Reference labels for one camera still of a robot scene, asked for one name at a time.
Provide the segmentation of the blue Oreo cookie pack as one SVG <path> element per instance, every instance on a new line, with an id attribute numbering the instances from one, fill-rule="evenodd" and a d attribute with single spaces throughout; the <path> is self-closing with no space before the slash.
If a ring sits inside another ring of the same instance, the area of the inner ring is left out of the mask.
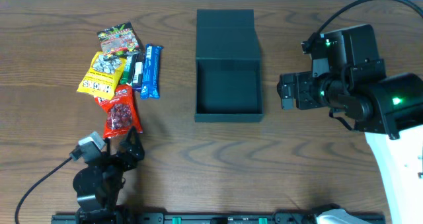
<path id="1" fill-rule="evenodd" d="M 141 82 L 141 99 L 159 99 L 159 63 L 162 46 L 146 45 L 143 77 Z"/>

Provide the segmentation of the green snack bar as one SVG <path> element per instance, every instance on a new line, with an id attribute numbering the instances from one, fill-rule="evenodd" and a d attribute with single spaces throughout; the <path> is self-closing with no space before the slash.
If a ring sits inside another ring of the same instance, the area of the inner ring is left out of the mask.
<path id="1" fill-rule="evenodd" d="M 137 62 L 137 54 L 128 56 L 126 58 L 126 64 L 124 67 L 124 72 L 122 74 L 122 77 L 120 79 L 120 84 L 127 84 L 132 85 L 133 77 L 134 77 L 134 71 L 135 71 L 135 64 Z"/>

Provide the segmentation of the dark green box with lid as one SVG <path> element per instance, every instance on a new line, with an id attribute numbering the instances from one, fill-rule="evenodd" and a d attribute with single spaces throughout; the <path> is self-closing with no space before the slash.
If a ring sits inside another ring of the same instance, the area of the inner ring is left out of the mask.
<path id="1" fill-rule="evenodd" d="M 260 122 L 261 51 L 252 9 L 196 15 L 196 122 Z"/>

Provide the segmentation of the Haribo gummy candy bag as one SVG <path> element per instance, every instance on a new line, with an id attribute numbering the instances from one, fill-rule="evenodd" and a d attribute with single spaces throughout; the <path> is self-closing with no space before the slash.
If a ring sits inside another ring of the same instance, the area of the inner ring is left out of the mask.
<path id="1" fill-rule="evenodd" d="M 131 22 L 125 22 L 97 32 L 105 60 L 128 57 L 141 52 Z"/>

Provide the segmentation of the dark blue snack bar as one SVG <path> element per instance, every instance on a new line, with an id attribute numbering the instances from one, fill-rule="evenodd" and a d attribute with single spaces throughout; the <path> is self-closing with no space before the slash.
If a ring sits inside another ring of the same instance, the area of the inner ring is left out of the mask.
<path id="1" fill-rule="evenodd" d="M 145 54 L 138 54 L 134 66 L 134 76 L 132 79 L 132 88 L 136 91 L 141 90 Z"/>

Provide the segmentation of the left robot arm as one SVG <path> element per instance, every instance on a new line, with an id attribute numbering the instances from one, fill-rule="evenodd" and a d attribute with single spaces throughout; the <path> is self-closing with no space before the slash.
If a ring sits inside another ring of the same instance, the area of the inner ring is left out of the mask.
<path id="1" fill-rule="evenodd" d="M 80 208 L 76 223 L 135 223 L 131 211 L 117 204 L 118 194 L 124 187 L 124 173 L 137 167 L 145 151 L 135 127 L 131 127 L 115 154 L 110 152 L 110 140 L 97 132 L 78 141 L 69 156 L 82 158 L 87 167 L 73 179 Z"/>

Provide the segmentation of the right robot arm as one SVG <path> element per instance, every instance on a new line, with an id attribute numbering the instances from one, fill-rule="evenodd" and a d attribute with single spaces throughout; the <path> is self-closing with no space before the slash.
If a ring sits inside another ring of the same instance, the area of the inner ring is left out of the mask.
<path id="1" fill-rule="evenodd" d="M 365 135 L 379 166 L 393 223 L 422 222 L 422 80 L 386 74 L 373 27 L 319 34 L 311 70 L 280 75 L 282 108 L 329 108 L 331 118 Z"/>

